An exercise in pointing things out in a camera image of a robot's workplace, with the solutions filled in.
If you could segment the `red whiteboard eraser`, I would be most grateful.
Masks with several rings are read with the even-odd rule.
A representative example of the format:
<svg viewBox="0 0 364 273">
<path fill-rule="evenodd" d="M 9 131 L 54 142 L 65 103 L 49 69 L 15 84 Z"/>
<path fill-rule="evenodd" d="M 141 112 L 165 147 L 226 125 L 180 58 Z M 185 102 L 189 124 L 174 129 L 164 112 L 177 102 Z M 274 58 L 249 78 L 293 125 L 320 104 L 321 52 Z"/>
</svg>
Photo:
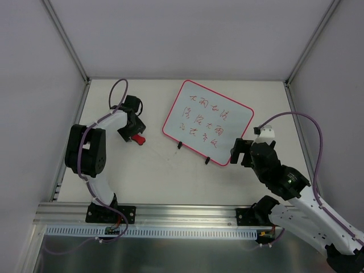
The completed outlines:
<svg viewBox="0 0 364 273">
<path fill-rule="evenodd" d="M 140 146 L 144 145 L 145 142 L 146 142 L 146 139 L 143 136 L 139 135 L 139 134 L 136 134 L 136 135 L 132 136 L 131 140 L 136 142 Z"/>
</svg>

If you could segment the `pink framed whiteboard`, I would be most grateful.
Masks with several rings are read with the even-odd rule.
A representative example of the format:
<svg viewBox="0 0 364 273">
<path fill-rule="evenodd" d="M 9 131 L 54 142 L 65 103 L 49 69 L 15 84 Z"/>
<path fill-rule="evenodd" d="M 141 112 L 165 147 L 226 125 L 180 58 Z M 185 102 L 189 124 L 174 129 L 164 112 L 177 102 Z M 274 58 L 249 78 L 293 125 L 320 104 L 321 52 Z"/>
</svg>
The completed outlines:
<svg viewBox="0 0 364 273">
<path fill-rule="evenodd" d="M 162 132 L 219 166 L 230 162 L 235 140 L 243 137 L 254 110 L 197 82 L 185 80 Z"/>
</svg>

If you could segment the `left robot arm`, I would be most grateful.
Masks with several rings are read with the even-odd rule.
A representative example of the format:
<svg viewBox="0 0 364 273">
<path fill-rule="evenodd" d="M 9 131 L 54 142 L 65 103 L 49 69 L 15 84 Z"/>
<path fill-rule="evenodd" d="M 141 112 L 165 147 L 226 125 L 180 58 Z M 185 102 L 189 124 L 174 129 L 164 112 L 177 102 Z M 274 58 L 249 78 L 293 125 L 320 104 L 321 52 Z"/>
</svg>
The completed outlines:
<svg viewBox="0 0 364 273">
<path fill-rule="evenodd" d="M 128 95 L 121 105 L 112 106 L 104 117 L 91 125 L 71 127 L 65 165 L 86 184 L 92 196 L 87 222 L 113 222 L 121 216 L 116 194 L 106 177 L 107 138 L 118 134 L 125 142 L 143 145 L 146 140 L 142 133 L 146 125 L 139 118 L 142 111 L 142 101 Z"/>
</svg>

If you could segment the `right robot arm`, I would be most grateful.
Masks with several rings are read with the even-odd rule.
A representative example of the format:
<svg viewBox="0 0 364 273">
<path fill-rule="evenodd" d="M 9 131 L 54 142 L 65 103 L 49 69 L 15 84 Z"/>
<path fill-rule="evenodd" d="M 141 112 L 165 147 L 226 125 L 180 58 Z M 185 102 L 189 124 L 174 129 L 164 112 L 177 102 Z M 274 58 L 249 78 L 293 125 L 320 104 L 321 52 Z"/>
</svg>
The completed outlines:
<svg viewBox="0 0 364 273">
<path fill-rule="evenodd" d="M 242 166 L 251 168 L 261 183 L 296 210 L 264 196 L 241 218 L 291 232 L 325 256 L 335 272 L 363 272 L 363 232 L 325 204 L 304 175 L 283 165 L 274 146 L 274 141 L 257 143 L 238 138 L 230 151 L 230 162 L 237 163 L 242 154 Z"/>
</svg>

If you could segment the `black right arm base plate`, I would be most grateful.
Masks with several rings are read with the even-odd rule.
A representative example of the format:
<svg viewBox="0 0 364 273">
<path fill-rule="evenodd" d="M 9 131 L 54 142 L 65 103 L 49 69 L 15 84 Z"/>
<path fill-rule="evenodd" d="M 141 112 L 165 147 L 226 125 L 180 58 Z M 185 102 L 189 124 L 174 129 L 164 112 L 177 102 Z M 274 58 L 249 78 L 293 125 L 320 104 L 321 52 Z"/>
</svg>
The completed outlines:
<svg viewBox="0 0 364 273">
<path fill-rule="evenodd" d="M 236 208 L 235 217 L 238 226 L 272 226 L 268 215 L 254 208 Z"/>
</svg>

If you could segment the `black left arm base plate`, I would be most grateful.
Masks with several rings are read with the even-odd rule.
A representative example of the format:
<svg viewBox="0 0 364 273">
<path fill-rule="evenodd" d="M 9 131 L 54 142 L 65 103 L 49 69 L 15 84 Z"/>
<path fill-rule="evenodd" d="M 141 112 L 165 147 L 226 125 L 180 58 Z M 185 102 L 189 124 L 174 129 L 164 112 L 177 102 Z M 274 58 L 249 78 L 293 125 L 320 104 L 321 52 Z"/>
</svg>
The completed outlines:
<svg viewBox="0 0 364 273">
<path fill-rule="evenodd" d="M 118 205 L 117 210 L 121 212 L 127 219 L 129 224 L 135 223 L 136 206 Z M 125 220 L 116 212 L 104 206 L 91 203 L 85 217 L 85 222 L 92 224 L 116 224 L 121 219 L 121 223 L 125 224 Z"/>
</svg>

